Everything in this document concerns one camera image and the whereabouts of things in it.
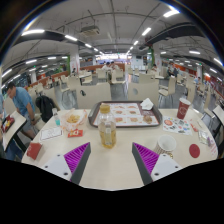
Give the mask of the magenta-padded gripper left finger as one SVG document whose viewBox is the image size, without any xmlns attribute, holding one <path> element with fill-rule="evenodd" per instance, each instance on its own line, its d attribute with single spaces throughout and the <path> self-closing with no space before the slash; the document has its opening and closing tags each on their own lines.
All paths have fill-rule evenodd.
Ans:
<svg viewBox="0 0 224 224">
<path fill-rule="evenodd" d="M 64 155 L 57 154 L 45 163 L 42 169 L 65 180 L 79 184 L 90 153 L 91 145 L 87 142 Z"/>
</svg>

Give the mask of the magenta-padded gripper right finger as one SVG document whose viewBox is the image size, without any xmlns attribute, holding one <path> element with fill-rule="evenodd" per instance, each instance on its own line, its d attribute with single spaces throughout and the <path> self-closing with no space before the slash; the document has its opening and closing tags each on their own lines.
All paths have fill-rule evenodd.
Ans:
<svg viewBox="0 0 224 224">
<path fill-rule="evenodd" d="M 169 155 L 157 154 L 137 143 L 132 144 L 132 154 L 144 185 L 182 169 Z"/>
</svg>

